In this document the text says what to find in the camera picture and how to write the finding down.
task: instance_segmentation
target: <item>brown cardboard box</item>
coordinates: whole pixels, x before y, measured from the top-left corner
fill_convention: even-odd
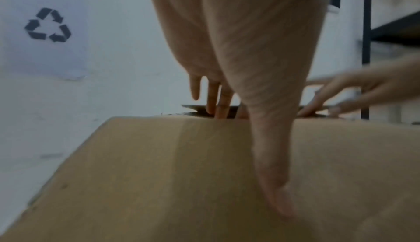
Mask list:
[[[0,241],[420,241],[420,129],[298,119],[292,137],[295,222],[261,195],[247,121],[114,118]]]

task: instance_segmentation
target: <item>arrow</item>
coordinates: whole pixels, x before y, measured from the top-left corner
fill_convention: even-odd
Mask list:
[[[60,13],[58,13],[58,11],[53,10],[51,12],[51,16],[54,18],[53,21],[58,22],[58,23],[62,23],[63,22],[63,17],[61,17]]]
[[[33,39],[45,40],[47,38],[47,35],[43,33],[28,32],[28,34]]]
[[[69,28],[67,27],[67,25],[60,25],[60,29],[67,39],[70,38],[71,32],[70,32]]]
[[[49,36],[49,38],[55,43],[55,42],[65,42],[67,39],[62,35],[56,35],[52,34]]]
[[[36,15],[36,17],[40,18],[41,20],[45,19],[45,17],[48,16],[48,14],[51,12],[52,10],[49,8],[42,8],[38,14]]]
[[[38,20],[29,20],[29,23],[25,26],[25,30],[33,31],[39,26],[41,25]]]

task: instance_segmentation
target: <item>recycling symbol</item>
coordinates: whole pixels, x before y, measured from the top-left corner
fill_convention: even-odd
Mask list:
[[[29,20],[28,24],[25,26],[25,30],[28,32],[29,36],[32,39],[37,40],[46,40],[47,34],[35,32],[35,29],[40,27],[41,24],[39,23],[40,20],[44,20],[48,15],[51,15],[54,22],[57,22],[61,24],[64,20],[64,18],[60,15],[60,13],[57,10],[49,9],[49,8],[42,8],[36,15],[37,19],[31,19]],[[65,42],[68,38],[71,36],[70,29],[67,27],[67,25],[60,25],[59,26],[62,35],[58,35],[56,33],[53,33],[52,35],[48,36],[51,41],[54,43],[56,42]]]

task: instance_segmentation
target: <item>skin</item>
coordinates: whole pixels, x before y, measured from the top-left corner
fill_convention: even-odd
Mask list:
[[[285,190],[290,132],[329,0],[152,1],[192,97],[207,77],[207,111],[216,118],[227,116],[234,93],[241,98],[261,188],[278,212],[293,217]]]
[[[308,80],[307,86],[323,85],[323,87],[298,115],[312,114],[345,88],[362,88],[364,93],[356,99],[346,100],[332,107],[329,110],[331,117],[369,106],[411,100],[420,96],[419,78],[420,55],[416,54],[357,71]]]

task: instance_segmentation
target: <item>shelf board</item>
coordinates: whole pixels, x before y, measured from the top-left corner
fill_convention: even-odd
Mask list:
[[[420,11],[372,29],[371,39],[420,47]]]

